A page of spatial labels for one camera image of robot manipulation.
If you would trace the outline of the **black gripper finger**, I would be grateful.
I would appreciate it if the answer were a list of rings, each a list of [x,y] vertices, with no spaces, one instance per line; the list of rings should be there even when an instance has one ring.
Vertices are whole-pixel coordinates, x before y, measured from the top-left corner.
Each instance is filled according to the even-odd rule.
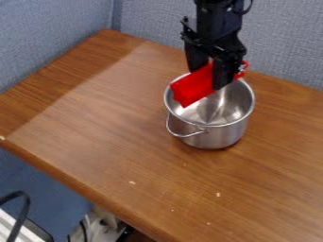
[[[242,55],[222,55],[213,58],[213,89],[215,91],[234,81],[234,76],[239,73],[242,64]]]
[[[185,51],[190,72],[199,70],[210,60],[206,47],[201,45],[194,45],[191,43],[185,43]]]

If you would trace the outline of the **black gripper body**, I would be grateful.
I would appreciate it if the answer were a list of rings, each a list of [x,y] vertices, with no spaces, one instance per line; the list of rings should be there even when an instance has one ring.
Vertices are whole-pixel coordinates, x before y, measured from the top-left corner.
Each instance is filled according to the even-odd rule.
[[[183,42],[205,46],[210,59],[222,55],[245,56],[239,32],[246,13],[246,6],[197,6],[197,17],[182,19]]]

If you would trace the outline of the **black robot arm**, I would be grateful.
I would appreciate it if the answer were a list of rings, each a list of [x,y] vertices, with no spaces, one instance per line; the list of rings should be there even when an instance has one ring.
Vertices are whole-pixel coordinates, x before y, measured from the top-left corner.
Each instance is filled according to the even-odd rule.
[[[182,19],[181,38],[189,69],[198,71],[213,63],[213,89],[221,90],[241,72],[247,49],[239,39],[243,16],[251,10],[245,0],[194,0],[197,17]]]

